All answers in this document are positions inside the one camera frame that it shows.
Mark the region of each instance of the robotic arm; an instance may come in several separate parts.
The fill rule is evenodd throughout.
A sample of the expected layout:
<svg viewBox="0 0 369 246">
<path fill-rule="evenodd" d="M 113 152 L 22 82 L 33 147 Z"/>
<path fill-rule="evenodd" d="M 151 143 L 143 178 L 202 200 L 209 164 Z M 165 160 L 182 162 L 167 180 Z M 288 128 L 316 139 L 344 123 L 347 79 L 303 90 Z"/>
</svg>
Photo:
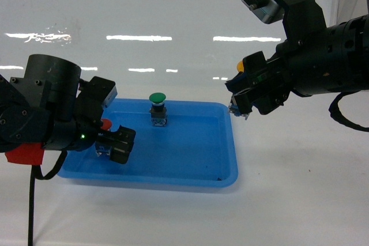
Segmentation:
<svg viewBox="0 0 369 246">
<path fill-rule="evenodd" d="M 98 142 L 111 160 L 127 162 L 135 131 L 120 126 L 110 132 L 101 121 L 117 95 L 115 82 L 86 82 L 80 74 L 74 63 L 37 54 L 29 57 L 24 78 L 8 82 L 0 75 L 0 152 L 8 161 L 39 165 L 43 150 L 82 151 Z M 25 149 L 39 154 L 32 157 Z"/>
<path fill-rule="evenodd" d="M 243 70 L 226 83 L 230 112 L 247 118 L 255 106 L 266 115 L 290 92 L 308 97 L 369 89 L 368 15 L 327 28 L 315 0 L 242 2 L 266 24 L 283 19 L 287 40 L 270 59 L 257 52 L 242 60 Z"/>
</svg>

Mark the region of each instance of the white table surface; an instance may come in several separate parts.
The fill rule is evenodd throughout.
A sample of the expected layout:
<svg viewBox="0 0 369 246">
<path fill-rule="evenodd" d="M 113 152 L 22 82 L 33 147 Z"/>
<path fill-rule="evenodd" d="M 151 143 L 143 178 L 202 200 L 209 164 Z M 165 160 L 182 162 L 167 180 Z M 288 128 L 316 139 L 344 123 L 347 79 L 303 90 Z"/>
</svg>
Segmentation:
<svg viewBox="0 0 369 246">
<path fill-rule="evenodd" d="M 329 18 L 332 0 L 317 0 Z M 68 59 L 117 82 L 119 97 L 228 104 L 224 81 L 244 56 L 277 43 L 222 43 L 214 36 L 285 38 L 239 0 L 0 0 L 0 65 L 25 67 L 30 54 Z M 6 33 L 67 33 L 40 43 Z M 111 41 L 108 35 L 171 36 Z M 154 68 L 137 73 L 128 68 Z M 177 69 L 168 73 L 166 69 Z M 1 70 L 6 78 L 23 70 Z M 55 177 L 36 182 L 35 241 L 42 245 L 367 245 L 369 139 L 331 120 L 335 95 L 291 95 L 268 116 L 232 117 L 239 177 L 227 188 L 177 187 Z M 368 93 L 342 101 L 369 126 Z M 43 170 L 58 154 L 47 152 Z M 0 158 L 0 245 L 27 240 L 29 166 Z"/>
</svg>

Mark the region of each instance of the screw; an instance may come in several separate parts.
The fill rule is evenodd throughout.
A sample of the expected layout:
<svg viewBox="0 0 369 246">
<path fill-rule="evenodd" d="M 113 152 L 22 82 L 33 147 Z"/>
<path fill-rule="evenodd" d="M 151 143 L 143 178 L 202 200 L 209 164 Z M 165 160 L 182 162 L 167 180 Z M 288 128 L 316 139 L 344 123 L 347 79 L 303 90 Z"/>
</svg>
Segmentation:
<svg viewBox="0 0 369 246">
<path fill-rule="evenodd" d="M 258 5 L 256 4 L 251 4 L 249 7 L 250 11 L 256 10 L 258 8 Z"/>
</svg>

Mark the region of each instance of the blue tray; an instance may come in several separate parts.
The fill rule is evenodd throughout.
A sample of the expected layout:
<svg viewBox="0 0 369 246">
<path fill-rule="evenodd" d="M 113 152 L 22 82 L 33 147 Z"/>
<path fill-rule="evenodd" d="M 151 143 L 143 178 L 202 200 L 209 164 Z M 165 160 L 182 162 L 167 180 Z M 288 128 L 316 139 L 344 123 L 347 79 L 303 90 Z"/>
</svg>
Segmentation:
<svg viewBox="0 0 369 246">
<path fill-rule="evenodd" d="M 168 123 L 152 126 L 151 102 L 115 99 L 104 111 L 115 131 L 136 130 L 133 150 L 124 165 L 98 157 L 95 146 L 71 151 L 60 177 L 226 187 L 238 176 L 231 119 L 218 103 L 165 101 Z"/>
</svg>

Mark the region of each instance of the black cable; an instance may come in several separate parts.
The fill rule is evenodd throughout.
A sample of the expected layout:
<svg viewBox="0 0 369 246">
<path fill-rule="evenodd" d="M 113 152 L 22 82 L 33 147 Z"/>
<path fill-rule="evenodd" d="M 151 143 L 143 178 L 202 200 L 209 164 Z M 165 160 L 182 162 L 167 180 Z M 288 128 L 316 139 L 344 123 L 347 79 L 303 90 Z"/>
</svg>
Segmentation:
<svg viewBox="0 0 369 246">
<path fill-rule="evenodd" d="M 45 176 L 42 175 L 41 166 L 33 165 L 31 168 L 31 177 L 29 180 L 29 206 L 28 206 L 28 246 L 33 246 L 33 222 L 35 218 L 35 181 L 50 180 L 61 169 L 68 152 L 62 151 L 54 167 Z"/>
<path fill-rule="evenodd" d="M 35 212 L 35 171 L 31 168 L 29 180 L 29 206 L 28 206 L 28 246 L 33 246 L 33 219 Z"/>
<path fill-rule="evenodd" d="M 338 107 L 338 102 L 344 96 L 347 96 L 347 95 L 350 95 L 350 94 L 354 94 L 354 93 L 356 93 L 356 92 L 341 92 L 333 100 L 333 102 L 329 106 L 330 117 L 333 118 L 338 123 L 340 123 L 340 124 L 342 124 L 342 125 L 344 125 L 346 127 L 352 128 L 352 129 L 357 130 L 357 131 L 369 132 L 369 128 L 360 126 L 360 125 L 358 125 L 358 124 L 356 124 L 356 123 L 348 120 L 345 116 L 343 116 L 343 114 L 340 111 L 340 108 Z"/>
</svg>

